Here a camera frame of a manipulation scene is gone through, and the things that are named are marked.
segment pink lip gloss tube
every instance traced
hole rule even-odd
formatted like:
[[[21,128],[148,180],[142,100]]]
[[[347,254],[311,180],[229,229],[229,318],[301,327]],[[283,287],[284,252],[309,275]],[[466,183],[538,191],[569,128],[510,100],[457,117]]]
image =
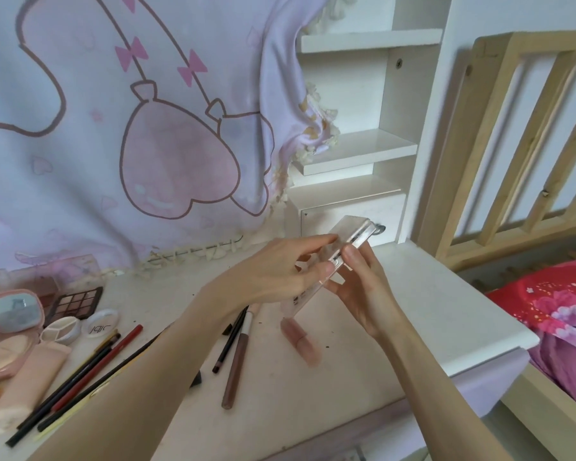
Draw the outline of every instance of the pink lip gloss tube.
[[[322,350],[307,336],[307,332],[301,328],[293,318],[284,318],[279,324],[282,334],[290,341],[297,353],[303,358],[309,367],[316,367],[322,360]]]

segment white wall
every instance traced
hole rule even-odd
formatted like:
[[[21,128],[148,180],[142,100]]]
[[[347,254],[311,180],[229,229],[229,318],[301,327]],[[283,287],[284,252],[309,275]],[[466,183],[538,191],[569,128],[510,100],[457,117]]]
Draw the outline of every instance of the white wall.
[[[576,29],[576,0],[452,0],[452,6],[446,24],[440,61],[433,85],[431,101],[419,148],[422,157],[432,157],[428,169],[425,195],[430,189],[432,174],[437,168],[440,149],[446,137],[451,111],[460,87],[461,78],[468,62],[468,52],[477,37],[499,34],[513,30],[570,30]],[[468,201],[468,207],[459,226],[458,234],[478,231],[499,188],[499,173],[507,168],[516,144],[521,137],[524,123],[529,119],[531,110],[544,84],[545,74],[552,65],[552,58],[542,58],[527,62],[525,77],[516,75],[507,103],[500,115],[499,127],[492,136],[490,148],[485,160],[494,162],[487,169],[481,168],[478,181],[484,185],[474,185],[474,191]],[[504,126],[507,112],[510,111],[510,123]],[[576,122],[576,80],[571,96],[563,105],[562,113],[550,138],[543,148],[542,158],[534,165],[530,182],[523,195],[518,198],[511,219],[524,218],[531,207],[542,183],[552,168],[555,157],[561,150],[565,139]],[[417,204],[417,190],[410,192],[408,204]],[[576,171],[569,178],[568,185],[562,191],[554,209],[567,205],[576,192]],[[410,223],[403,226],[402,235],[411,230]]]

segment drawer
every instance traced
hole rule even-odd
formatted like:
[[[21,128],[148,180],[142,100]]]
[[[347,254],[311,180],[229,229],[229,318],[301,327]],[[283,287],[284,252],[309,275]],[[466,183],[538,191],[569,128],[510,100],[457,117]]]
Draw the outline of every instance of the drawer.
[[[372,246],[390,243],[397,237],[404,203],[405,193],[397,191],[304,209],[300,219],[301,236],[328,233],[344,215],[354,215],[384,226],[383,232],[369,239]]]

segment eyeshadow palette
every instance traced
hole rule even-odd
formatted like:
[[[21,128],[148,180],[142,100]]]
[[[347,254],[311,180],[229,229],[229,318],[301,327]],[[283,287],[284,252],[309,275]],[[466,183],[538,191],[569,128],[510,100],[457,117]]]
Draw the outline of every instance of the eyeshadow palette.
[[[89,317],[96,310],[102,289],[102,286],[98,286],[89,291],[59,296],[46,314],[44,326],[62,317],[77,317],[80,320]]]

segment transparent case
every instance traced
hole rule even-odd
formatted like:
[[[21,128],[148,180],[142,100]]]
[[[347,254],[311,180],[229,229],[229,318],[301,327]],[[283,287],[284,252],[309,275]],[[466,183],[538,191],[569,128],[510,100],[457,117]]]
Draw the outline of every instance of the transparent case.
[[[303,271],[307,271],[315,263],[331,261],[335,266],[333,273],[323,281],[318,281],[313,286],[310,286],[300,295],[293,297],[292,301],[283,301],[280,304],[280,308],[284,317],[293,317],[299,310],[301,310],[307,301],[309,301],[314,294],[323,287],[324,283],[326,283],[326,281],[335,274],[337,269],[343,265],[343,259],[341,258],[342,247],[348,243],[352,244],[354,247],[361,247],[362,243],[367,241],[369,236],[371,236],[375,231],[376,225],[369,220],[369,218],[346,215],[339,220],[337,225],[335,225],[330,231],[330,233],[338,235],[337,240],[332,244],[324,246],[320,249],[318,254],[312,254],[311,258],[303,267]]]

